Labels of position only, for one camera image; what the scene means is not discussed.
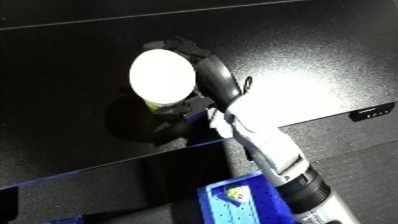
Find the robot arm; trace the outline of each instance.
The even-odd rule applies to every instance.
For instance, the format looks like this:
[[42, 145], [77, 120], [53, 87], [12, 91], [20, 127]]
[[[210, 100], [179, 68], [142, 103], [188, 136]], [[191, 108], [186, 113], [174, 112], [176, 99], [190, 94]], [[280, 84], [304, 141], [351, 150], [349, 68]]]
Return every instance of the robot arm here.
[[225, 119], [233, 127], [234, 138], [276, 187], [295, 220], [302, 224], [359, 223], [294, 141], [260, 113], [248, 110], [253, 108], [251, 104], [247, 96], [241, 96], [228, 107]]
[[144, 50], [154, 48], [173, 51], [191, 62], [197, 73], [198, 89], [225, 113], [234, 138], [276, 187], [298, 223], [359, 223], [337, 193], [311, 167], [295, 142], [257, 111], [248, 95], [242, 94], [216, 55], [182, 38], [144, 45]]

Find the blue bin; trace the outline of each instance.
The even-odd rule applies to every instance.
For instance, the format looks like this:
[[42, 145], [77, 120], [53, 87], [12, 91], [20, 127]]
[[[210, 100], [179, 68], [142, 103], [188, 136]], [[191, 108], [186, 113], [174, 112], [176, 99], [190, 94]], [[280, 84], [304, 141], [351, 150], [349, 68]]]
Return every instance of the blue bin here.
[[84, 224], [84, 218], [83, 218], [83, 216], [76, 216], [76, 217], [69, 218], [69, 219], [45, 222], [43, 224]]
[[[225, 187], [247, 186], [247, 201], [237, 203], [225, 194]], [[206, 224], [294, 224], [291, 212], [276, 189], [260, 173], [210, 184], [198, 190]]]

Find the paper cup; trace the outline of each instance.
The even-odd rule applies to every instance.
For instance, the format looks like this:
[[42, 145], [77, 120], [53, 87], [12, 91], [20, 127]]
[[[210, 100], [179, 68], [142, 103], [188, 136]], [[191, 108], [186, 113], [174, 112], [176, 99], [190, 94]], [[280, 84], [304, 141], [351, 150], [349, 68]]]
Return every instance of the paper cup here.
[[157, 110], [177, 104], [191, 94], [195, 70], [187, 59], [172, 51], [150, 50], [133, 62], [130, 84], [151, 110]]

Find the black surface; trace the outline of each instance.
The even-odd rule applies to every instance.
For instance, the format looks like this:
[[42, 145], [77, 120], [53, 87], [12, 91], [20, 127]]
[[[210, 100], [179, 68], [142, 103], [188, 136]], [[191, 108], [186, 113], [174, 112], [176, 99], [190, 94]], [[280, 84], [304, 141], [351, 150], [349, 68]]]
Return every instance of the black surface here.
[[[339, 192], [361, 223], [396, 223], [397, 147], [398, 142], [392, 142], [361, 149], [318, 161], [315, 167], [327, 183]], [[137, 167], [133, 165], [135, 162], [129, 161], [65, 179], [22, 187], [20, 216], [12, 224], [38, 223], [81, 213], [95, 214], [142, 208], [148, 201], [140, 201], [136, 197], [142, 191], [140, 187], [137, 188], [142, 182], [137, 182], [134, 172]], [[113, 222], [104, 223], [202, 223], [196, 196], [184, 196], [187, 198], [147, 207], [127, 216], [123, 215]]]
[[217, 137], [205, 123], [152, 134], [128, 88], [148, 41], [213, 50], [288, 125], [396, 101], [397, 28], [390, 0], [324, 0], [2, 30], [0, 186]]
[[320, 161], [314, 166], [361, 223], [396, 223], [398, 142]]
[[4, 26], [15, 27], [282, 1], [298, 0], [2, 0], [0, 4]]
[[[171, 217], [164, 218], [192, 223], [188, 220], [200, 218], [198, 204], [188, 206], [184, 201], [195, 197], [197, 188], [230, 177], [219, 144], [183, 149], [25, 185], [19, 192], [18, 219], [12, 223], [42, 223], [80, 214], [98, 220], [158, 206], [171, 209], [167, 213]], [[142, 213], [152, 214], [147, 220], [156, 220], [154, 211]]]

